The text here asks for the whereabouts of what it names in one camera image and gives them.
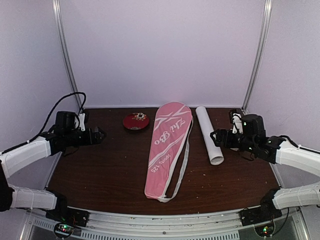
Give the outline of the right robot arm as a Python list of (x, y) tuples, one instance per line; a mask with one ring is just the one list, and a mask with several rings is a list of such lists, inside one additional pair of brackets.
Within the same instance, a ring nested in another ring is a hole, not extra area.
[[(287, 135), (267, 136), (263, 118), (257, 114), (240, 115), (230, 112), (232, 129), (217, 129), (210, 137), (217, 147), (248, 152), (255, 159), (271, 164), (294, 167), (313, 175), (320, 174), (320, 153), (296, 144)], [(293, 188), (270, 190), (256, 210), (259, 220), (268, 220), (276, 210), (297, 206), (318, 206), (320, 184), (318, 182)]]

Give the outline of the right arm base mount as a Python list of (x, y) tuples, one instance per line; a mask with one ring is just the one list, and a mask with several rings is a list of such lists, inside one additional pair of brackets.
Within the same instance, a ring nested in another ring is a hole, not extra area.
[(280, 188), (269, 190), (260, 200), (260, 206), (253, 208), (244, 208), (239, 212), (239, 218), (242, 226), (255, 225), (255, 233), (259, 237), (269, 238), (276, 233), (274, 220), (282, 216), (282, 211), (276, 209), (273, 199)]

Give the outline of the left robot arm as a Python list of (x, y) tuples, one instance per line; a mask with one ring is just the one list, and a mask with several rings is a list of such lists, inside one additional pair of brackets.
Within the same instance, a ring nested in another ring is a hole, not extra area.
[(17, 187), (8, 179), (19, 170), (38, 160), (65, 152), (67, 148), (98, 145), (106, 133), (96, 127), (87, 128), (85, 112), (58, 111), (54, 125), (49, 131), (41, 132), (33, 140), (0, 153), (0, 210), (41, 209), (52, 211), (61, 222), (72, 218), (67, 198), (54, 191)]

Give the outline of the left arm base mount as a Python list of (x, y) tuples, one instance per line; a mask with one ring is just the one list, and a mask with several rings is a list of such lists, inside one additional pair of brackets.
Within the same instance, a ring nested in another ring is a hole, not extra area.
[(80, 230), (86, 227), (90, 213), (86, 210), (80, 210), (68, 207), (67, 198), (56, 192), (50, 191), (57, 198), (54, 209), (45, 210), (45, 217), (57, 223), (53, 227), (53, 233), (61, 240), (70, 237), (74, 230)]

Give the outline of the pink racket bag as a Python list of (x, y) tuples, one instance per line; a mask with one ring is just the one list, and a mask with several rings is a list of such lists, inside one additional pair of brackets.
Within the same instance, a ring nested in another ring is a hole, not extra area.
[[(148, 199), (167, 203), (176, 197), (189, 159), (189, 136), (193, 127), (191, 109), (184, 103), (173, 101), (162, 105), (156, 112), (144, 195)], [(183, 161), (171, 197), (166, 192), (182, 151)]]

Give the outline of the white shuttlecock tube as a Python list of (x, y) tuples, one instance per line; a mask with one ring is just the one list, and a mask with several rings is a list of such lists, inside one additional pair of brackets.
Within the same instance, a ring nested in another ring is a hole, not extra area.
[(211, 120), (209, 118), (208, 112), (204, 106), (198, 106), (195, 109), (199, 126), (204, 139), (205, 147), (207, 150), (209, 162), (211, 165), (217, 166), (224, 161), (224, 157), (220, 147), (217, 147), (210, 134), (214, 132)]

